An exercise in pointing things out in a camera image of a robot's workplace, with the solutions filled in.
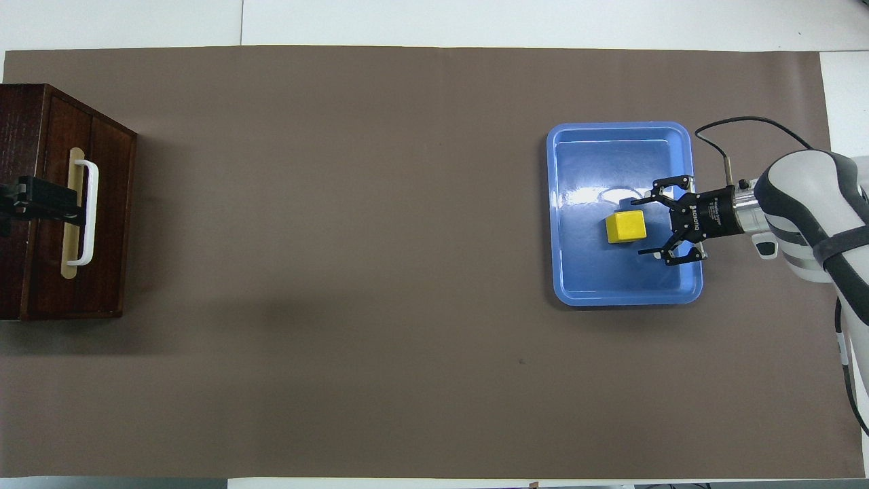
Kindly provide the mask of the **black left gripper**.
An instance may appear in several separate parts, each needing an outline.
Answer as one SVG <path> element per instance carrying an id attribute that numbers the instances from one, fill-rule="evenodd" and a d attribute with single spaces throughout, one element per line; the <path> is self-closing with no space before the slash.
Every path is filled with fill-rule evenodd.
<path id="1" fill-rule="evenodd" d="M 87 223 L 84 207 L 77 205 L 77 192 L 32 175 L 19 177 L 19 201 L 29 205 L 29 216 L 24 207 L 16 204 L 15 189 L 1 185 L 1 235 L 12 234 L 13 222 L 31 219 L 61 221 L 74 226 Z"/>

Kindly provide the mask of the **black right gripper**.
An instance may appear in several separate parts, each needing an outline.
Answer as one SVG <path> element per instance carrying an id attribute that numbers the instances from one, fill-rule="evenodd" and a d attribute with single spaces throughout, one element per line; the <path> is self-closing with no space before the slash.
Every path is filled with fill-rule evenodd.
<path id="1" fill-rule="evenodd" d="M 673 199 L 665 195 L 669 187 L 677 187 L 688 192 L 681 198 Z M 693 176 L 677 175 L 655 179 L 652 188 L 632 204 L 675 204 L 671 211 L 673 234 L 661 247 L 642 249 L 639 255 L 652 255 L 666 266 L 681 266 L 707 259 L 702 242 L 709 238 L 733 236 L 741 233 L 741 224 L 735 210 L 735 187 L 723 187 L 702 193 L 693 192 Z M 689 242 L 691 250 L 679 255 L 683 242 Z"/>

